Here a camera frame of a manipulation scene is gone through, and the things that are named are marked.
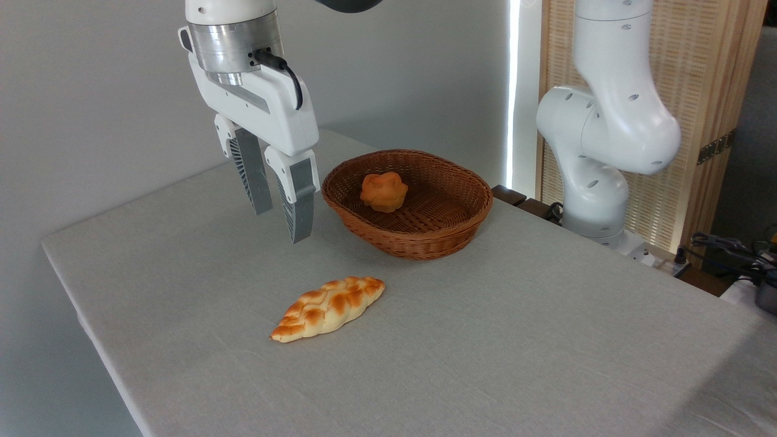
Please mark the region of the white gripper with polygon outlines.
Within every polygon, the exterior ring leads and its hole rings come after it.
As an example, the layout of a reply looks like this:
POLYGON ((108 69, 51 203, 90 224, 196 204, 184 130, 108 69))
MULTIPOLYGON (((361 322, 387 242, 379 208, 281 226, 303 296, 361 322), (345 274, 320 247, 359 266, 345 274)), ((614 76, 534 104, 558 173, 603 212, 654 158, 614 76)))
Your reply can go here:
POLYGON ((275 172, 293 244, 313 232, 321 190, 319 128, 305 83, 283 58, 277 27, 182 27, 178 39, 225 157, 236 164, 256 215, 272 210, 265 160, 275 172))

